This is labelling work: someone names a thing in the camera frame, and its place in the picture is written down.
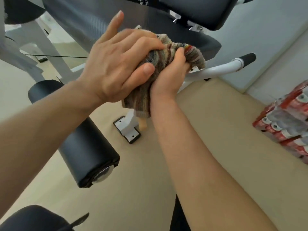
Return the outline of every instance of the towel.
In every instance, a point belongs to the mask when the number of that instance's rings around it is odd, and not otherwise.
[[[174,59],[174,55],[177,49],[183,47],[185,49],[186,62],[191,64],[191,68],[197,66],[198,69],[205,68],[205,59],[199,49],[194,46],[173,43],[166,34],[157,35],[160,41],[167,45],[163,50],[152,50],[149,54],[140,62],[137,68],[144,63],[150,62],[155,66],[155,71],[152,76],[146,81],[146,83],[136,87],[133,91],[122,100],[122,107],[134,109],[134,114],[139,118],[149,118],[150,114],[150,88],[152,83],[157,79],[160,72],[168,66]]]

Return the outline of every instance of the cable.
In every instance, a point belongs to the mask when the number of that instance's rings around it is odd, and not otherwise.
[[[38,54],[25,54],[27,56],[42,56],[42,57],[57,57],[57,58],[87,58],[87,57],[71,57],[71,56],[52,56],[52,55],[38,55]]]

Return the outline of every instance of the fingernail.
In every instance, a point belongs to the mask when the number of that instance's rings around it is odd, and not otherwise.
[[[145,64],[143,67],[143,72],[145,75],[150,76],[154,73],[155,67],[152,64]]]
[[[120,11],[116,14],[116,17],[117,17],[117,18],[120,17],[121,14],[122,14],[122,12],[123,12],[123,11],[120,10]]]

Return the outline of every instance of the floor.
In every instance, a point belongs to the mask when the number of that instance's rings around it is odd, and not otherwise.
[[[49,62],[40,66],[47,79],[55,78]],[[278,229],[306,230],[308,165],[252,127],[264,105],[219,79],[195,82],[177,100],[216,159]],[[150,121],[133,145],[118,133],[112,123],[126,112],[120,103],[107,103],[90,116],[121,156],[106,181],[78,188],[56,152],[4,219],[24,206],[40,204],[68,221],[90,212],[77,231],[167,231],[175,191],[164,157]]]

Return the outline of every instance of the white wall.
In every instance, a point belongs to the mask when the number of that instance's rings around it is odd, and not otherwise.
[[[248,89],[247,93],[269,104],[308,79],[308,30]]]
[[[0,60],[0,121],[31,104],[28,90],[34,84],[28,73]]]

